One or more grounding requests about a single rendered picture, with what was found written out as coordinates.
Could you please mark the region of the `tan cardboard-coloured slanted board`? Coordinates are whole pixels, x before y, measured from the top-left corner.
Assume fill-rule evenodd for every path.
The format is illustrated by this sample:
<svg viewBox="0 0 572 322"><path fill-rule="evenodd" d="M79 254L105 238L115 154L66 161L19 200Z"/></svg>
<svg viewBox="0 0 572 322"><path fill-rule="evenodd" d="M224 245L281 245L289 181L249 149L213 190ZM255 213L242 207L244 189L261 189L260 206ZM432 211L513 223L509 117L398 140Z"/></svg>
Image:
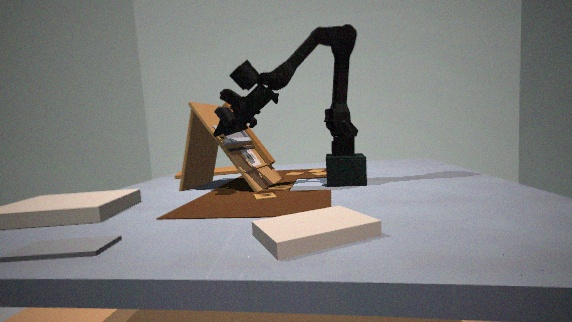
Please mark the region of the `tan cardboard-coloured slanted board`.
<svg viewBox="0 0 572 322"><path fill-rule="evenodd" d="M209 128L217 128L219 117L214 112L218 107L228 107L190 102L191 107L179 191L184 191L213 181L218 146L222 148L254 192L259 192L282 178L273 168L275 162L260 140L248 129L226 136L219 143ZM261 165L252 166L240 150L251 149Z"/></svg>

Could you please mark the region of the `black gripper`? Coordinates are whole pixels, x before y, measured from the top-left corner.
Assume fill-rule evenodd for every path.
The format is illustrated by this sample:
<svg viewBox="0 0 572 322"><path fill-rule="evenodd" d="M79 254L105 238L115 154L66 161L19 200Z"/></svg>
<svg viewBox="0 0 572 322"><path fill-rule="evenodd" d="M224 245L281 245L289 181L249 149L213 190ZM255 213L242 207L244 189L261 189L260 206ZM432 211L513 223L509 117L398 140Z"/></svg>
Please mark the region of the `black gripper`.
<svg viewBox="0 0 572 322"><path fill-rule="evenodd" d="M214 112L219 117L219 124L213 133L215 137L224 134L225 136L243 131L248 129L246 126L249 123L249 128L254 128L257 125L257 120L254 115L261 113L259 108L257 108L248 98L241 98L241 102L236 106L236 108L231 108L233 112L228 107L218 107Z"/></svg>

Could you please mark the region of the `grey paper ticket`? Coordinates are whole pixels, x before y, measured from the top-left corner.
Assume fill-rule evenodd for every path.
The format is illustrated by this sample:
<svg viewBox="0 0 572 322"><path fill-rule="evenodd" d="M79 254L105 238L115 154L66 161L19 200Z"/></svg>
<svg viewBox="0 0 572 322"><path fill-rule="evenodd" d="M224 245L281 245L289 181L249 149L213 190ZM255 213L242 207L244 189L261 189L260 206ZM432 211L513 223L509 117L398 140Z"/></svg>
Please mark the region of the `grey paper ticket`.
<svg viewBox="0 0 572 322"><path fill-rule="evenodd" d="M252 152L251 149L244 149L244 150L240 150L240 151L244 154L244 156L247 158L247 160L250 162L250 164L253 167L262 164L258 160L258 158L255 156L255 154Z"/></svg>

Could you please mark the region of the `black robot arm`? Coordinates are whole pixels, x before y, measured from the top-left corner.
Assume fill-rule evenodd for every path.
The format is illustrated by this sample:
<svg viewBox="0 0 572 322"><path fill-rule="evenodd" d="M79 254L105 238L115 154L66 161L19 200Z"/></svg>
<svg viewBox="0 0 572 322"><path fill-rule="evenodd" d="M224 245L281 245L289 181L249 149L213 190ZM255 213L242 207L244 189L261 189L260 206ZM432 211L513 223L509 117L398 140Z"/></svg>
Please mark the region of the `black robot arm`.
<svg viewBox="0 0 572 322"><path fill-rule="evenodd" d="M354 154L354 137L358 129L351 123L350 111L347 106L349 59L355 46L356 29L350 24L342 26L316 27L301 46L272 72L259 74L246 60L238 66L230 77L242 90L250 90L250 101L259 109L262 109L271 100L277 104L279 93L274 93L289 83L298 66L318 46L331 47L334 56L334 74L332 104L330 109L325 109L326 127L330 130L332 141L332 155L356 156ZM267 88L264 86L268 86ZM230 108L242 101L241 96L230 89L220 92L220 99L230 104Z"/></svg>

